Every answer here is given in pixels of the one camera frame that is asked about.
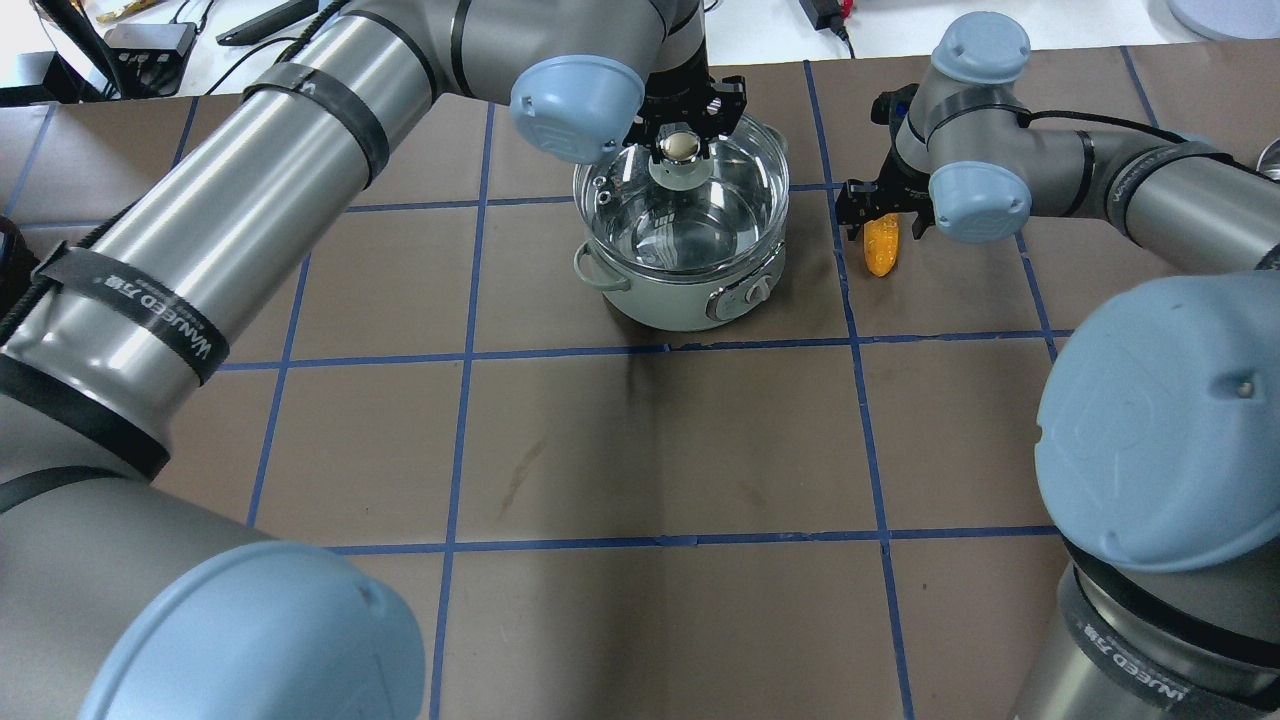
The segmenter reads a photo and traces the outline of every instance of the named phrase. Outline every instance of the silver pot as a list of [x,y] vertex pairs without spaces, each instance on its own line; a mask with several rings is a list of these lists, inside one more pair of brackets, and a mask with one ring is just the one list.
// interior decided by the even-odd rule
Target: silver pot
[[686,131],[672,129],[660,142],[667,159],[658,163],[635,145],[575,169],[586,241],[573,269],[646,325],[723,325],[768,300],[782,277],[786,141],[742,115],[731,136],[710,142],[707,158]]

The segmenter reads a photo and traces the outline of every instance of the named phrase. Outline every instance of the blue joint cap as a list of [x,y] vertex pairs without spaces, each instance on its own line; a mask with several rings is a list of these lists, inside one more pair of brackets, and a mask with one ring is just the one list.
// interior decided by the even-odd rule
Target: blue joint cap
[[1005,85],[1023,74],[1032,41],[1000,13],[969,13],[951,23],[933,50],[933,67],[961,82]]
[[559,55],[520,73],[511,120],[534,147],[591,165],[622,150],[644,102],[644,79],[600,55]]
[[1280,273],[1172,277],[1117,295],[1044,386],[1036,474],[1073,543],[1142,573],[1280,537]]
[[938,229],[960,242],[992,242],[1020,231],[1032,215],[1032,191],[1012,170],[963,160],[929,178]]

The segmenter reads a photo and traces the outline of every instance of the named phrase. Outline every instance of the pot control knob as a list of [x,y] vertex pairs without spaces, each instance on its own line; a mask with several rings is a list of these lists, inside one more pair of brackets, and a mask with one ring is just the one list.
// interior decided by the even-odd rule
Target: pot control knob
[[763,278],[755,281],[750,288],[746,291],[746,304],[759,305],[769,299],[773,293],[773,275],[764,275]]

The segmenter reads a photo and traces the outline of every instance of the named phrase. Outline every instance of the black strap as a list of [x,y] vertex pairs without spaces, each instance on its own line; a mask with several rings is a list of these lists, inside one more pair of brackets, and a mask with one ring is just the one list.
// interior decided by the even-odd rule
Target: black strap
[[383,128],[381,120],[369,109],[369,105],[338,78],[298,63],[276,63],[268,68],[253,85],[244,88],[244,99],[264,87],[274,87],[306,97],[342,123],[360,145],[360,150],[364,151],[365,160],[369,163],[369,182],[365,183],[365,187],[372,184],[374,178],[387,167],[387,160],[392,155],[387,129]]
[[933,140],[933,133],[943,126],[978,110],[1005,110],[1018,117],[1030,114],[1030,110],[1005,87],[969,87],[948,95],[934,105],[924,118],[924,143]]
[[1229,154],[1198,141],[1165,145],[1148,150],[1111,181],[1111,190],[1107,192],[1106,201],[1107,220],[1125,237],[1129,237],[1129,222],[1125,215],[1129,213],[1129,201],[1138,192],[1138,187],[1160,168],[1185,158],[1210,158],[1220,163],[1234,163]]
[[1270,711],[1201,688],[1135,648],[1094,610],[1075,569],[1057,587],[1066,632],[1112,683],[1179,720],[1261,720]]
[[410,53],[412,53],[413,56],[417,58],[417,61],[421,63],[422,72],[426,73],[426,82],[431,83],[431,102],[439,100],[440,83],[435,81],[435,70],[431,69],[431,61],[426,59],[426,53],[422,53],[422,47],[417,42],[415,42],[413,38],[410,37],[410,35],[404,32],[403,28],[401,28],[398,24],[388,20],[387,18],[379,14],[370,13],[369,10],[352,10],[346,14],[353,18],[365,18],[366,20],[372,20],[387,28],[387,31],[389,31],[396,37],[398,37],[399,41],[404,44],[404,47],[408,47]]
[[1066,542],[1066,551],[1071,561],[1102,588],[1107,597],[1142,621],[1222,657],[1262,667],[1280,667],[1280,644],[1224,630],[1193,618],[1070,542]]
[[169,451],[137,425],[81,391],[6,355],[0,355],[0,395],[96,442],[145,478],[155,478],[169,461]]
[[1275,247],[1271,249],[1271,252],[1267,252],[1266,255],[1263,255],[1262,256],[1262,261],[1258,263],[1258,266],[1254,268],[1254,269],[1256,270],[1280,270],[1280,245],[1276,245]]
[[462,33],[466,32],[470,12],[471,0],[458,0],[458,8],[453,12],[453,28],[449,32],[449,61],[453,63],[453,82],[458,83],[458,91],[467,97],[475,97],[476,94],[467,83],[467,72],[462,67]]
[[[653,0],[649,0],[649,4],[653,5]],[[658,5],[653,5],[653,9],[658,10],[658,17],[659,18],[663,17],[662,15],[662,9],[658,8]],[[667,37],[671,37],[671,36],[676,35],[677,32],[685,29],[685,26],[687,26],[689,23],[694,22],[694,18],[698,17],[698,12],[699,12],[698,5],[694,5],[694,10],[691,13],[689,13],[687,15],[685,15],[685,19],[676,20],[676,24],[671,26],[671,29],[667,31]]]
[[1093,138],[1083,129],[1075,131],[1075,135],[1080,138],[1080,146],[1084,150],[1084,172],[1080,173],[1080,187],[1075,188],[1075,197],[1071,200],[1070,208],[1062,213],[1064,218],[1070,218],[1080,209],[1080,205],[1084,205],[1084,199],[1089,196],[1089,186],[1093,184],[1094,165],[1097,165],[1097,150],[1093,147]]
[[200,384],[209,382],[230,354],[227,338],[204,313],[128,263],[63,246],[36,272],[156,336],[195,370]]
[[100,478],[119,478],[118,474],[101,468],[72,466],[36,470],[0,484],[0,514],[6,512],[33,497],[51,489]]

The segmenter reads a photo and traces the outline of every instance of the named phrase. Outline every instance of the black cable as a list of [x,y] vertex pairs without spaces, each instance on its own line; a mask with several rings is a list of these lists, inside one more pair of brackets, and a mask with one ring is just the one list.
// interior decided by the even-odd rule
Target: black cable
[[182,0],[182,5],[178,5],[178,12],[174,13],[172,18],[169,18],[169,24],[175,24],[178,22],[178,17],[182,15],[182,12],[187,9],[187,5],[189,3],[191,0]]
[[1021,115],[1019,118],[1019,124],[1027,127],[1041,118],[1065,118],[1069,120],[1084,120],[1089,123],[1102,123],[1107,126],[1116,126],[1125,129],[1133,129],[1138,132],[1144,132],[1147,135],[1158,137],[1160,140],[1172,142],[1174,145],[1181,145],[1187,142],[1187,138],[1178,135],[1176,132],[1169,132],[1167,129],[1160,129],[1155,126],[1148,126],[1146,123],[1139,123],[1134,120],[1126,120],[1124,118],[1112,118],[1111,115],[1096,115],[1093,113],[1078,113],[1075,110],[1044,110],[1041,113],[1032,113],[1029,115]]
[[845,27],[845,23],[831,26],[831,32],[836,33],[836,37],[849,49],[849,59],[856,60],[858,55],[854,54],[854,44],[849,40],[849,29]]
[[209,10],[214,9],[214,3],[216,3],[216,1],[218,0],[209,0],[209,4],[205,5],[205,12],[200,14],[200,22],[196,23],[196,35],[197,36],[200,33],[205,32],[205,26],[209,24]]
[[97,33],[83,6],[76,8],[69,0],[36,0],[36,4],[88,56],[93,65],[115,85],[122,99],[137,97],[146,91],[141,82],[132,85],[124,82],[114,53]]
[[315,37],[317,32],[320,32],[320,26],[329,22],[329,18],[334,17],[338,13],[338,10],[340,10],[342,6],[349,1],[351,0],[333,0],[333,3],[325,5],[325,9],[320,10],[320,13],[315,18],[312,18],[307,28],[303,29],[301,35],[298,35],[298,37],[293,41],[292,45],[289,45],[280,53],[280,55],[275,59],[275,61],[287,63],[292,60],[298,53],[302,51],[303,47],[307,46],[308,42],[311,42],[311,38]]
[[[118,223],[125,213],[133,209],[134,205],[137,205],[136,200],[129,202],[125,209],[113,215],[111,219],[90,231],[83,240],[76,243],[76,247],[93,247],[93,245],[101,240],[104,234],[106,234],[106,231],[111,229],[111,225]],[[31,287],[27,288],[27,292],[18,299],[18,302],[14,304],[13,310],[10,310],[9,314],[0,318],[0,346],[9,342],[13,333],[18,331],[18,325],[27,319],[27,315],[31,315],[31,310],[37,302],[40,302],[40,299],[42,299],[51,287],[54,287],[54,281],[46,278],[45,275],[36,275],[31,278]]]
[[255,46],[248,53],[241,55],[241,58],[238,60],[236,60],[234,63],[232,63],[232,67],[227,68],[227,72],[223,73],[223,77],[218,78],[216,81],[214,81],[214,85],[209,86],[209,90],[205,91],[205,95],[212,95],[214,91],[218,90],[219,85],[221,85],[223,82],[225,82],[227,78],[232,77],[232,73],[234,73],[237,69],[239,69],[239,67],[243,65],[246,60],[248,60],[250,58],[252,58],[259,50],[265,50],[266,47],[270,47],[270,46],[273,46],[273,45],[275,45],[278,42],[296,42],[297,40],[298,40],[297,37],[276,37],[274,40],[268,40],[266,42],[262,42],[261,45]]

